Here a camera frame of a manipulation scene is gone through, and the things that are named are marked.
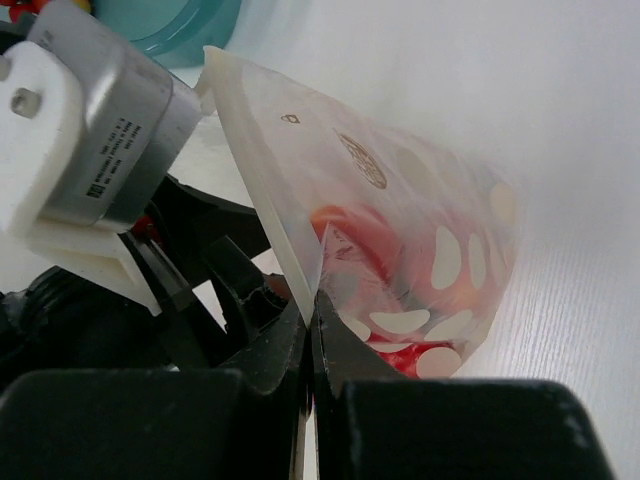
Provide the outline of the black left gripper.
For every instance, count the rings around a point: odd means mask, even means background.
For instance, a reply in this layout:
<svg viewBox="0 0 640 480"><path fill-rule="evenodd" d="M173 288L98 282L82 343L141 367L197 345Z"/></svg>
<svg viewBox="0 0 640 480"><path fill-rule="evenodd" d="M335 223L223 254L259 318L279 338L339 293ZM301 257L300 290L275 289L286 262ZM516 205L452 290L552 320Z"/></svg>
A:
<svg viewBox="0 0 640 480"><path fill-rule="evenodd" d="M1 297L1 382L45 369L214 368L290 300L254 258L268 241L254 209L166 177L124 243L161 311L60 267Z"/></svg>

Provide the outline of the fake food pieces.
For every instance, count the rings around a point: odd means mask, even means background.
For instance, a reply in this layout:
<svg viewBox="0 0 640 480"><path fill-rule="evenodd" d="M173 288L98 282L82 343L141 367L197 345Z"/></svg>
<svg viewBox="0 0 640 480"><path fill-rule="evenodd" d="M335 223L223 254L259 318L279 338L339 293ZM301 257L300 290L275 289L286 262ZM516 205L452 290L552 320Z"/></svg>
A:
<svg viewBox="0 0 640 480"><path fill-rule="evenodd" d="M486 338L513 268L512 209L479 219L444 209L402 229L366 205L327 205L310 222L324 247L321 289L395 370L449 377Z"/></svg>

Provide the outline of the red fake cherry bunch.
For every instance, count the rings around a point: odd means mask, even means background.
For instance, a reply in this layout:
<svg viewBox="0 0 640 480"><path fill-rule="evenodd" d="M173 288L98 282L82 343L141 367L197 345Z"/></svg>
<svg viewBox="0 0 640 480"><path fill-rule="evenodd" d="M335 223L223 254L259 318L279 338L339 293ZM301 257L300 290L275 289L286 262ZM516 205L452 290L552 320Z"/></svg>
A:
<svg viewBox="0 0 640 480"><path fill-rule="evenodd" d="M38 15L49 0L0 0L1 14L7 14L11 23L25 15Z"/></svg>

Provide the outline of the clear zip top bag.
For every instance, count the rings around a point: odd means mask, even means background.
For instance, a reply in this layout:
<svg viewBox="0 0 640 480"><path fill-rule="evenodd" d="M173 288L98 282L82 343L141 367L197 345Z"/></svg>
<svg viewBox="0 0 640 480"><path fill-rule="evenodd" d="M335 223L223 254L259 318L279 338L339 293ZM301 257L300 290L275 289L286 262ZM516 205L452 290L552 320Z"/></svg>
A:
<svg viewBox="0 0 640 480"><path fill-rule="evenodd" d="M369 119L216 47L196 89L303 313L326 294L412 378L452 375L486 339L521 237L490 164Z"/></svg>

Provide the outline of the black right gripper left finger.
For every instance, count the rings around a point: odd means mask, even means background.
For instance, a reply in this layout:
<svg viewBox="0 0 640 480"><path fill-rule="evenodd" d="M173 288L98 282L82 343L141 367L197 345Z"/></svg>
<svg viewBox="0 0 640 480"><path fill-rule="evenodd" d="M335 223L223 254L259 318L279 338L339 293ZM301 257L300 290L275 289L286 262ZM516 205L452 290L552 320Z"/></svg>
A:
<svg viewBox="0 0 640 480"><path fill-rule="evenodd" d="M44 370L1 398L5 479L299 479L307 330L295 304L213 369Z"/></svg>

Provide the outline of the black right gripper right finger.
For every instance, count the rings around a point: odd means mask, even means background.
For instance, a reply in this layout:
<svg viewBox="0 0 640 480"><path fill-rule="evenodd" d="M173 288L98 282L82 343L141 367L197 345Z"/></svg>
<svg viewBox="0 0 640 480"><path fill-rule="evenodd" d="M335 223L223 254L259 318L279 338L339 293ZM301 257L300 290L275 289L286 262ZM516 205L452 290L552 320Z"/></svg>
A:
<svg viewBox="0 0 640 480"><path fill-rule="evenodd" d="M532 379L412 380L319 294L310 326L323 479L610 479L582 403Z"/></svg>

